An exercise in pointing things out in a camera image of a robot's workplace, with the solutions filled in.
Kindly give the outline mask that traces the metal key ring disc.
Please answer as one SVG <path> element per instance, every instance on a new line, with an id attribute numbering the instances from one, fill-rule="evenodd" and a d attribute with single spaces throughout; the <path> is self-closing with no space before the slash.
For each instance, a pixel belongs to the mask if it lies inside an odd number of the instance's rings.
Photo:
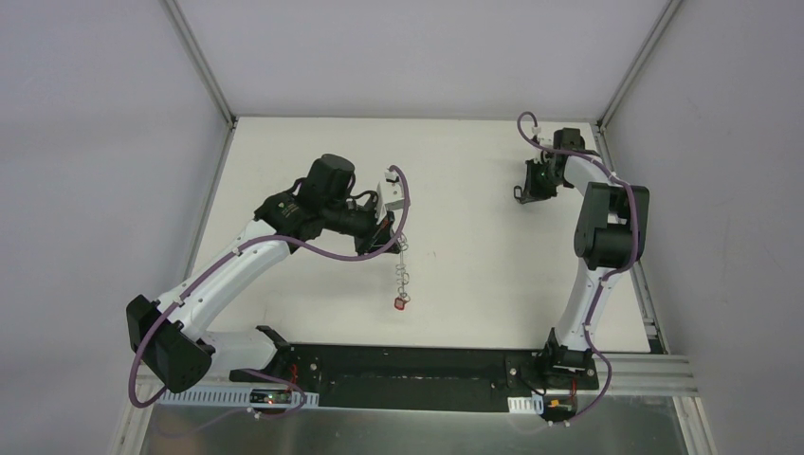
<path id="1" fill-rule="evenodd" d="M 408 250 L 408 241 L 405 234 L 401 234 L 398 241 L 397 241 L 399 252 L 398 252 L 398 264 L 395 267 L 395 276 L 396 276 L 396 284 L 397 284 L 397 297 L 411 301 L 409 292 L 408 292 L 408 285 L 410 283 L 410 275 L 407 271 L 407 265 L 405 262 L 405 253 Z"/>

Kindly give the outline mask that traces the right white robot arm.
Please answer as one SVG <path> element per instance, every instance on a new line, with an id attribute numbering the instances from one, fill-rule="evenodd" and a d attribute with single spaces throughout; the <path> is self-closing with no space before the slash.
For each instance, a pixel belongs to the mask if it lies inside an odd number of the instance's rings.
<path id="1" fill-rule="evenodd" d="M 551 147 L 527 161 L 514 198 L 520 204 L 547 201 L 559 188 L 578 191 L 582 204 L 573 238 L 576 279 L 558 324 L 536 357 L 539 379 L 553 389 L 594 373 L 592 345 L 600 313 L 621 275 L 644 252 L 649 208 L 649 190 L 606 170 L 575 128 L 555 131 Z"/>

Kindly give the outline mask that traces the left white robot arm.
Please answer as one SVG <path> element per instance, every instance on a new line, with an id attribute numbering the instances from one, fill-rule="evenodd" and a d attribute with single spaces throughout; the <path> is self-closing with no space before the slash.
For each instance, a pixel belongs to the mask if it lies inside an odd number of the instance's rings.
<path id="1" fill-rule="evenodd" d="M 213 332 L 211 324 L 271 267 L 303 249 L 345 263 L 398 254 L 411 198 L 403 171 L 391 166 L 376 189 L 352 192 L 356 169 L 325 154 L 307 175 L 270 195 L 235 238 L 205 266 L 155 300 L 138 295 L 125 315 L 135 354 L 129 385 L 146 366 L 162 390 L 186 391 L 209 373 L 253 370 L 266 383 L 288 374 L 280 338 L 265 328 Z"/>

